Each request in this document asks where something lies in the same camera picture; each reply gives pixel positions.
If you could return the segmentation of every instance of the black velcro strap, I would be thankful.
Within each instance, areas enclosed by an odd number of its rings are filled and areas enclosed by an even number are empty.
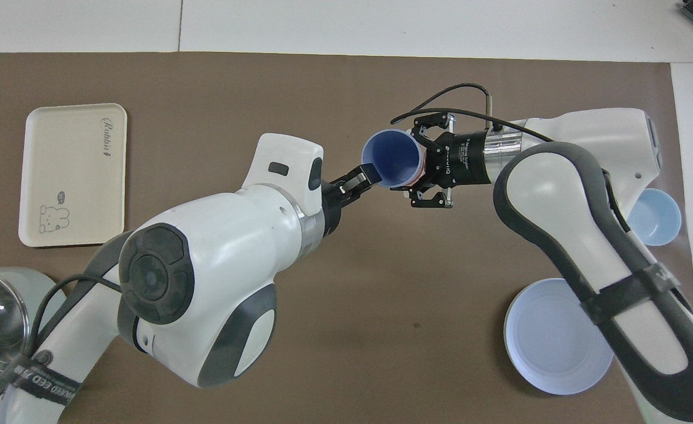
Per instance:
[[[654,263],[615,282],[581,303],[589,319],[599,325],[627,309],[677,287],[677,280],[661,263]]]
[[[12,361],[4,370],[2,378],[36,398],[50,400],[64,406],[69,405],[79,387],[82,386],[82,383],[23,355],[18,355]]]

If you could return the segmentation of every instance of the black cable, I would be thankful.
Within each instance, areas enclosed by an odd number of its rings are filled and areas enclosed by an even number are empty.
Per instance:
[[[463,82],[461,84],[452,85],[451,87],[447,87],[447,88],[442,89],[441,91],[438,91],[437,93],[430,96],[429,99],[425,100],[424,102],[419,104],[418,107],[413,108],[412,110],[418,110],[419,108],[423,108],[423,107],[425,107],[425,105],[429,104],[429,102],[432,102],[433,100],[437,99],[438,97],[443,96],[443,94],[446,94],[449,91],[453,91],[457,88],[462,88],[462,87],[476,88],[485,94],[486,99],[488,99],[490,97],[490,93],[487,91],[487,89],[484,88],[483,86],[481,86],[480,84],[475,84],[473,82]]]
[[[50,303],[51,299],[53,298],[53,295],[55,295],[56,292],[58,292],[58,290],[61,290],[62,287],[64,287],[72,281],[93,281],[96,283],[103,284],[104,286],[110,288],[111,290],[115,290],[116,292],[121,292],[121,287],[118,286],[118,284],[114,284],[112,281],[108,281],[103,277],[90,276],[89,274],[74,274],[71,277],[66,277],[66,279],[59,281],[58,284],[53,286],[53,288],[51,290],[48,290],[45,296],[43,296],[42,301],[40,302],[40,306],[37,308],[35,320],[33,321],[32,327],[29,330],[29,344],[26,347],[26,351],[24,352],[25,356],[32,357],[32,355],[39,347],[37,346],[37,334],[40,331],[42,315],[43,313],[45,313],[45,309],[48,307],[48,303]]]
[[[540,134],[537,131],[532,131],[528,128],[524,128],[521,125],[514,124],[509,121],[504,121],[503,119],[498,119],[494,118],[492,116],[485,115],[484,113],[477,113],[477,112],[471,112],[468,110],[462,110],[461,108],[419,108],[419,110],[410,110],[407,113],[402,113],[401,115],[398,115],[396,118],[393,118],[391,120],[391,125],[395,125],[397,123],[400,123],[403,121],[405,118],[409,118],[410,116],[414,115],[422,115],[423,113],[439,113],[439,112],[445,112],[445,113],[456,113],[458,115],[467,115],[467,116],[472,116],[473,118],[480,118],[485,121],[490,121],[494,124],[500,124],[502,126],[508,127],[508,128],[513,128],[514,130],[519,130],[523,133],[527,133],[533,137],[537,137],[540,140],[546,141],[546,142],[552,142],[555,141],[551,139],[550,137],[547,137],[543,134]]]

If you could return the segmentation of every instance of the white tray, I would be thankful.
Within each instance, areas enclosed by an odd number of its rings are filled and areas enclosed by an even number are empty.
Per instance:
[[[19,239],[100,244],[124,231],[126,112],[117,104],[42,107],[26,118]]]

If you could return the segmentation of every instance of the blue cup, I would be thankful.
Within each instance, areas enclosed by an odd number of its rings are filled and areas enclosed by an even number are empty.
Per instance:
[[[626,220],[634,234],[648,246],[670,243],[681,230],[677,202],[662,190],[646,188]]]
[[[362,148],[362,163],[373,164],[387,188],[413,183],[422,172],[422,149],[406,132],[388,129],[376,132]]]

